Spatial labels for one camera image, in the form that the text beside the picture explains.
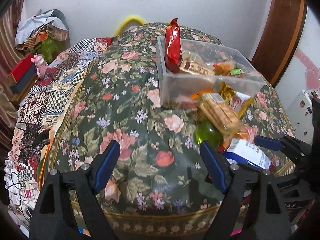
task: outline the patchwork quilt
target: patchwork quilt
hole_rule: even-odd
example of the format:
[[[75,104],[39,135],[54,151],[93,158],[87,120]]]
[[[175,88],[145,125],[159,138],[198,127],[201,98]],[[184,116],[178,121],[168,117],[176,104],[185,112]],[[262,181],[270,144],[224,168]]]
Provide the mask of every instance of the patchwork quilt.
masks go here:
[[[14,134],[9,158],[15,163],[19,176],[37,181],[36,171],[40,153],[48,140],[33,147],[35,138],[51,129],[63,113],[76,85],[84,78],[92,60],[110,44],[110,38],[87,39],[60,53],[48,66],[43,79],[37,81],[21,102],[18,122],[25,130]]]

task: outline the snack package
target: snack package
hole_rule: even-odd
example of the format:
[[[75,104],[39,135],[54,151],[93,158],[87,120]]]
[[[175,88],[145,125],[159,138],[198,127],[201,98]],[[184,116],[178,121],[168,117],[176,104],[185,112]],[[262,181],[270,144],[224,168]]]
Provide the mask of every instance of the snack package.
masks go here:
[[[199,108],[223,136],[230,136],[238,131],[240,121],[224,99],[217,93],[203,94]]]
[[[241,74],[243,74],[244,72],[242,71],[242,69],[241,68],[234,68],[234,69],[231,69],[230,71],[229,71],[229,74],[230,74],[230,76],[238,76],[238,75],[241,75]]]
[[[192,100],[197,100],[202,94],[205,94],[205,93],[214,93],[214,89],[210,88],[210,89],[201,90],[198,93],[192,94],[190,98]]]
[[[238,114],[238,118],[241,118],[244,111],[253,102],[253,98],[243,93],[234,91],[225,82],[222,82],[219,94],[221,97],[229,103],[229,107]]]
[[[227,76],[230,70],[234,69],[235,66],[236,66],[236,63],[233,60],[214,63],[213,64],[214,73],[216,75]]]
[[[182,60],[186,60],[190,63],[198,64],[204,68],[206,68],[206,64],[203,62],[202,58],[197,53],[183,51],[182,52]]]
[[[177,24],[178,18],[173,19],[167,27],[165,34],[165,66],[172,73],[179,73],[182,62],[180,28]]]
[[[241,129],[239,132],[234,133],[232,136],[223,138],[223,142],[219,145],[218,152],[223,153],[226,149],[230,147],[231,141],[234,138],[249,140],[248,132],[242,132]]]
[[[257,168],[274,170],[274,165],[264,152],[244,139],[233,139],[223,155],[233,163],[248,163]]]
[[[207,68],[202,67],[201,65],[191,63],[186,60],[182,61],[179,68],[182,73],[186,74],[214,76],[214,72],[212,70],[209,70]]]

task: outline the red box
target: red box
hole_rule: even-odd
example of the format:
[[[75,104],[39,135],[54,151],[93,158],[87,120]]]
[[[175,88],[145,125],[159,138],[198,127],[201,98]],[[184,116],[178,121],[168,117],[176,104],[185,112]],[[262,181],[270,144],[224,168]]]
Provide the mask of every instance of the red box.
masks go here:
[[[9,86],[18,83],[26,71],[31,67],[33,64],[30,60],[31,58],[33,58],[32,54],[27,55],[10,71],[9,75],[6,77]]]

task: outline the blue gripper pad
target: blue gripper pad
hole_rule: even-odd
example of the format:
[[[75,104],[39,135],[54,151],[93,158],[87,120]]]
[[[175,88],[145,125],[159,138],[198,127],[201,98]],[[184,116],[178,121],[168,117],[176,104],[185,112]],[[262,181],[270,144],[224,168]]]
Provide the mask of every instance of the blue gripper pad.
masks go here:
[[[95,174],[95,178],[94,176],[91,178],[95,180],[93,187],[95,195],[106,187],[119,156],[120,145],[117,141],[112,140],[106,150],[98,154],[91,162],[92,174]]]
[[[200,156],[216,189],[226,193],[231,183],[228,167],[230,164],[222,154],[218,154],[206,140],[200,144]]]
[[[254,144],[273,151],[281,151],[284,149],[284,145],[281,141],[260,135],[254,138]]]

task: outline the stuffed toy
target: stuffed toy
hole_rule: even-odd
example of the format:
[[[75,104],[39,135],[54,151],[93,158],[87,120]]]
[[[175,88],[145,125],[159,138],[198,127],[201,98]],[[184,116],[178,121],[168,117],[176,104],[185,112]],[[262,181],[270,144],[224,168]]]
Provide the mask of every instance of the stuffed toy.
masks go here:
[[[47,70],[48,63],[44,61],[43,55],[37,54],[34,58],[30,59],[32,63],[35,64],[37,68],[37,74],[39,78],[43,78],[45,71]]]

